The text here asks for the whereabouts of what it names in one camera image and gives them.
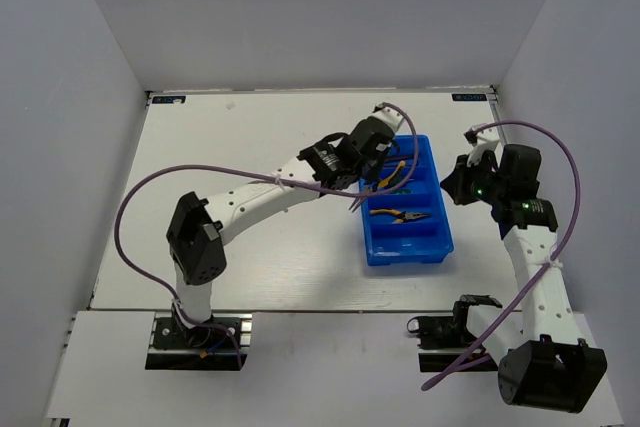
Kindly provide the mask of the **yellow black pliers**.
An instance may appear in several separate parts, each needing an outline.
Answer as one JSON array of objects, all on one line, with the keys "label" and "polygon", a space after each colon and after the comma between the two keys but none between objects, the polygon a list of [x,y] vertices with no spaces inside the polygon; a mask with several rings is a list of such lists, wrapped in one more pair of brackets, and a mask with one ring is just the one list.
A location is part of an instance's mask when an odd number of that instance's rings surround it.
[{"label": "yellow black pliers", "polygon": [[394,224],[416,222],[432,216],[432,214],[428,212],[402,211],[397,209],[373,209],[369,211],[369,214],[371,216],[393,217]]},{"label": "yellow black pliers", "polygon": [[391,183],[391,181],[402,172],[405,166],[406,166],[406,161],[400,160],[395,165],[394,170],[389,175],[379,180],[371,181],[364,189],[364,193],[377,192],[378,190],[386,189],[388,185]]}]

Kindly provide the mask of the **dark hex key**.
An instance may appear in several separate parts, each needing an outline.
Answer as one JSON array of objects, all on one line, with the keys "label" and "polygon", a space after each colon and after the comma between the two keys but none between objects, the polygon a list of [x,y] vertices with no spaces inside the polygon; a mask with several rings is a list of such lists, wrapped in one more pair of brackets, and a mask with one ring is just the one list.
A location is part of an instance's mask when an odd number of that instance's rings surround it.
[{"label": "dark hex key", "polygon": [[402,164],[404,167],[409,168],[413,164],[418,165],[419,164],[419,160],[415,160],[413,155],[389,156],[389,157],[387,157],[385,159],[383,167],[384,168],[392,168],[392,167],[396,167],[399,164]]}]

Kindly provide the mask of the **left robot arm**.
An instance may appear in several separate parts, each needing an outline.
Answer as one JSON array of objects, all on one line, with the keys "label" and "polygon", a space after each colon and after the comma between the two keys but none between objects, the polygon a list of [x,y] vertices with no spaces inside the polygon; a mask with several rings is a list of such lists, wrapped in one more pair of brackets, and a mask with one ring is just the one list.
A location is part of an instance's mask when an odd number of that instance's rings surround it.
[{"label": "left robot arm", "polygon": [[177,334],[199,346],[211,334],[212,282],[227,267],[224,247],[263,220],[297,204],[316,200],[326,190],[342,192],[379,172],[391,141],[403,123],[391,109],[361,120],[351,133],[329,135],[301,150],[273,175],[276,181],[252,181],[226,193],[199,198],[183,195],[166,238],[176,271],[172,315]]}]

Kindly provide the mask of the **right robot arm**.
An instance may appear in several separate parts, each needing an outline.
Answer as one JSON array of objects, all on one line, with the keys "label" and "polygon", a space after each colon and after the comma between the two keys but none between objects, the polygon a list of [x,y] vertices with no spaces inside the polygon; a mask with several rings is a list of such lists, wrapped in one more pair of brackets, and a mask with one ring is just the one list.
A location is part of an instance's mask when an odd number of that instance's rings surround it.
[{"label": "right robot arm", "polygon": [[452,335],[495,362],[505,403],[577,414],[604,377],[606,356],[578,326],[554,257],[554,208],[537,196],[540,152],[509,144],[497,156],[495,149],[495,143],[476,144],[440,186],[457,205],[490,206],[513,266],[522,321],[515,323],[489,296],[473,298],[451,321]]}]

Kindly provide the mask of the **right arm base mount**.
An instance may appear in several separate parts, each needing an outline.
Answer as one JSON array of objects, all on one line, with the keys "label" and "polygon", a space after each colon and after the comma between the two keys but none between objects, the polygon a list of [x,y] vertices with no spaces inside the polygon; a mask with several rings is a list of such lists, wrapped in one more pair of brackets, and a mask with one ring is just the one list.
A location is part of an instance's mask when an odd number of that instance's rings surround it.
[{"label": "right arm base mount", "polygon": [[418,340],[421,373],[443,371],[475,340],[452,315],[415,316],[407,322],[406,330],[410,337]]}]

